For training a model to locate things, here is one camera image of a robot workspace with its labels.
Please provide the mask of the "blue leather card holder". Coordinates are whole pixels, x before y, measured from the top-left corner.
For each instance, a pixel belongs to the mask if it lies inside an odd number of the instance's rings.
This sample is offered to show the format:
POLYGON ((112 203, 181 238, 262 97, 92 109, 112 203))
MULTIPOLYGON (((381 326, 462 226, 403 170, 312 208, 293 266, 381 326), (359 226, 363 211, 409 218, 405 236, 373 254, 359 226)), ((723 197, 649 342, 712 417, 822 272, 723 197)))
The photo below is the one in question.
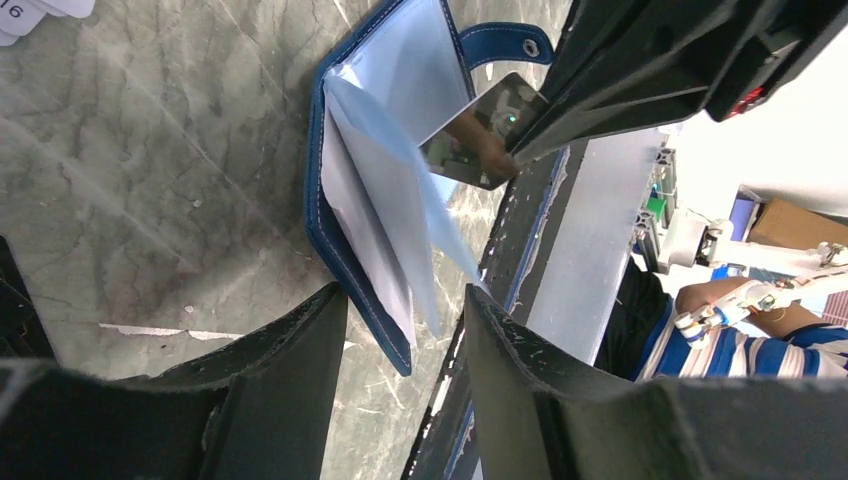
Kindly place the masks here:
POLYGON ((553 58, 548 35, 532 24, 458 30, 445 1, 381 1, 318 67, 306 230, 403 376, 412 370, 415 316, 440 331, 432 250, 481 280, 445 208, 452 182, 429 172, 420 145, 471 103, 473 69, 553 58))

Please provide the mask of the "single black card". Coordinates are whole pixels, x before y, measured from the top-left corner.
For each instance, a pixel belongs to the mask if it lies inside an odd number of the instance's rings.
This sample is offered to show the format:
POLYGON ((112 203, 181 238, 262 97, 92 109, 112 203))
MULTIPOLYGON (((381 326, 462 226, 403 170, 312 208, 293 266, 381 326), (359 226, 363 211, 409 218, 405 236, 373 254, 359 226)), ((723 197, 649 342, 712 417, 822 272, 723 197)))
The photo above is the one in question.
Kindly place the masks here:
POLYGON ((508 145, 547 105, 519 73, 510 72, 434 132, 420 150, 431 172, 494 190, 520 170, 508 145))

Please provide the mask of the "silver card stack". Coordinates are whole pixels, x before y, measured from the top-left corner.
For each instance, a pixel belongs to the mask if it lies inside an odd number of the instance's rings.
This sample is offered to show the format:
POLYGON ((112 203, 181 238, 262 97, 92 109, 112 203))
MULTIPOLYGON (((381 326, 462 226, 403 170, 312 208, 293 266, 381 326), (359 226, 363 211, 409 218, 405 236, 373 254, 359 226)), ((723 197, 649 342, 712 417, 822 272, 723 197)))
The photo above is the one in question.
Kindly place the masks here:
POLYGON ((46 16, 83 19, 94 5, 95 0, 1 0, 1 46, 14 45, 46 16))

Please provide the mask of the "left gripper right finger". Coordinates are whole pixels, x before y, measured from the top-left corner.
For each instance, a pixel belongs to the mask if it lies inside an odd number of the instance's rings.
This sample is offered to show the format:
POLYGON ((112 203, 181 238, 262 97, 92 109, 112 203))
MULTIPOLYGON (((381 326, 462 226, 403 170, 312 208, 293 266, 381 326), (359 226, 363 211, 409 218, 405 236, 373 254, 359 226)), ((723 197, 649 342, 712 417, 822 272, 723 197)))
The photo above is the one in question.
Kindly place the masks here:
POLYGON ((843 479, 847 384, 661 379, 572 357, 468 285, 474 421, 487 479, 843 479))

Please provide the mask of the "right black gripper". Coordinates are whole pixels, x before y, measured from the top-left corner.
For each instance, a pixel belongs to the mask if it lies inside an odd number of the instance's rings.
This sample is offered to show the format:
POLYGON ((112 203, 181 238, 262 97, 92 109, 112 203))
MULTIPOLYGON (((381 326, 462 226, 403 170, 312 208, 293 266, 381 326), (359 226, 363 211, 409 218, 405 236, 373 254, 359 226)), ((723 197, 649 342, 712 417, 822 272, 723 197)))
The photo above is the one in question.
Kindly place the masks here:
POLYGON ((543 83, 548 104, 507 150, 522 164, 701 112, 724 121, 794 80, 846 26, 845 1, 574 1, 543 83), (629 88, 668 71, 683 84, 629 88), (620 90, 587 108, 559 103, 620 90))

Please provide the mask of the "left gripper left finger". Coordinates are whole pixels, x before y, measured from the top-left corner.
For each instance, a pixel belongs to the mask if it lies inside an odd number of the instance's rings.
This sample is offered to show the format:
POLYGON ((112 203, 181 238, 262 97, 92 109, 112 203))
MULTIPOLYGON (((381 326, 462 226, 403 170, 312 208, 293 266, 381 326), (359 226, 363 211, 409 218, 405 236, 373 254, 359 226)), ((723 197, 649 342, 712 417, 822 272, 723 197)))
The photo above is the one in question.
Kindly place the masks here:
POLYGON ((162 374, 104 380, 1 363, 5 479, 316 479, 348 300, 330 283, 283 317, 162 374))

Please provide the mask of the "black card stack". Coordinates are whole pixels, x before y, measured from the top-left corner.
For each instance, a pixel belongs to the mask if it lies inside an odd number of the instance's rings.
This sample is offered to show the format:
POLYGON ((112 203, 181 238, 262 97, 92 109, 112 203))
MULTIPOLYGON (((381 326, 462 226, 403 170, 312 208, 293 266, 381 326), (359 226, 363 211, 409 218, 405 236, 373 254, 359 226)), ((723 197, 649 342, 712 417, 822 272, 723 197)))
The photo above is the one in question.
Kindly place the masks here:
POLYGON ((1 357, 57 360, 4 237, 1 237, 1 357))

